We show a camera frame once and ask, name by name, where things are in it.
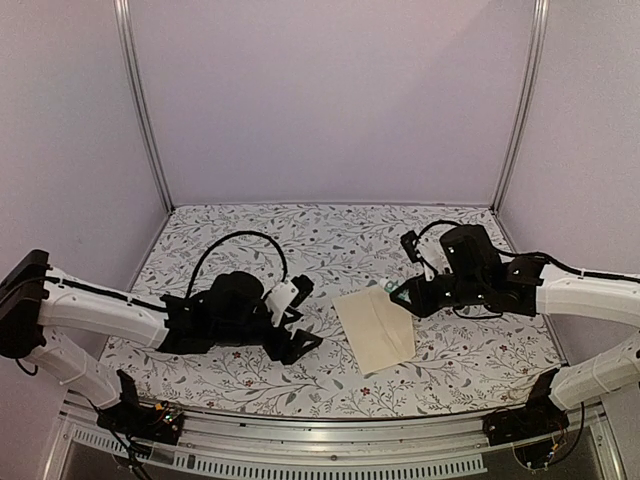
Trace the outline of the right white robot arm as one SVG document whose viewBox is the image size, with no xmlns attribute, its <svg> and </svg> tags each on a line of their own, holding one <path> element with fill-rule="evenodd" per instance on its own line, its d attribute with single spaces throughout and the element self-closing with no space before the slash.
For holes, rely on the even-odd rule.
<svg viewBox="0 0 640 480">
<path fill-rule="evenodd" d="M 639 328 L 639 280 L 621 273 L 569 266 L 543 252 L 513 253 L 495 246 L 477 224 L 443 222 L 438 250 L 422 243 L 423 233 L 405 233 L 400 243 L 410 261 L 423 268 L 390 293 L 391 301 L 424 319 L 443 309 L 484 308 L 504 314 L 571 317 Z M 549 370 L 536 379 L 517 427 L 537 436 L 556 410 L 613 393 L 639 380 L 639 335 L 574 366 Z"/>
</svg>

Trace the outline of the green white glue stick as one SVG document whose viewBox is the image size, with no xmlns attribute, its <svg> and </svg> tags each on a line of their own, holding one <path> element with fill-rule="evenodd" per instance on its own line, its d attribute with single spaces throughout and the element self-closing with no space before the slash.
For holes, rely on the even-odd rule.
<svg viewBox="0 0 640 480">
<path fill-rule="evenodd" d="M 379 282 L 379 284 L 380 284 L 381 288 L 388 294 L 393 293 L 399 287 L 399 283 L 397 281 L 393 281 L 393 280 L 389 280 L 389 279 L 382 279 Z"/>
</svg>

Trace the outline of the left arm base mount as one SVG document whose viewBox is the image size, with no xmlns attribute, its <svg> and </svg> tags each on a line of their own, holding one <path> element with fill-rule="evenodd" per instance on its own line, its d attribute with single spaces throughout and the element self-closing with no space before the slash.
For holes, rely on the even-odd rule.
<svg viewBox="0 0 640 480">
<path fill-rule="evenodd" d="M 121 384 L 118 402 L 96 410 L 97 425 L 125 436 L 177 445 L 184 425 L 183 410 L 167 401 L 153 406 L 141 404 L 133 378 L 122 370 L 116 374 Z"/>
</svg>

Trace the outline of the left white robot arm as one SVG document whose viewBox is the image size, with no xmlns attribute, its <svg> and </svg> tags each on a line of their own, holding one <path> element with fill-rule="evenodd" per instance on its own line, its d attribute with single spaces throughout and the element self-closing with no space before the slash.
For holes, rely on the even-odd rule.
<svg viewBox="0 0 640 480">
<path fill-rule="evenodd" d="M 143 297 L 80 281 L 29 252 L 1 281 L 1 355 L 25 360 L 85 396 L 128 434 L 148 426 L 135 383 L 99 363 L 63 329 L 122 338 L 160 353 L 205 354 L 214 346 L 260 346 L 269 359 L 292 365 L 319 347 L 320 337 L 291 331 L 310 295 L 305 275 L 266 290 L 253 275 L 234 271 L 186 297 Z"/>
</svg>

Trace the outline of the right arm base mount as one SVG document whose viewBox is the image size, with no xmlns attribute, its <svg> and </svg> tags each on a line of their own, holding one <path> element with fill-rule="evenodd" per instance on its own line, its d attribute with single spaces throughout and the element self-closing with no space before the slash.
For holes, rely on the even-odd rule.
<svg viewBox="0 0 640 480">
<path fill-rule="evenodd" d="M 523 406 L 501 407 L 482 418 L 482 431 L 490 446 L 559 432 L 569 426 L 566 411 L 550 399 L 551 383 L 558 372 L 554 368 L 540 375 Z"/>
</svg>

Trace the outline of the cream envelope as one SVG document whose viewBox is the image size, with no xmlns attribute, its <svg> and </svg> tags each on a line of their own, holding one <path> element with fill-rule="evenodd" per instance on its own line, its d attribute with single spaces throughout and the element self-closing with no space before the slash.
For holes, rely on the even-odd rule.
<svg viewBox="0 0 640 480">
<path fill-rule="evenodd" d="M 332 304 L 363 375 L 415 357 L 412 317 L 381 286 L 336 297 Z"/>
</svg>

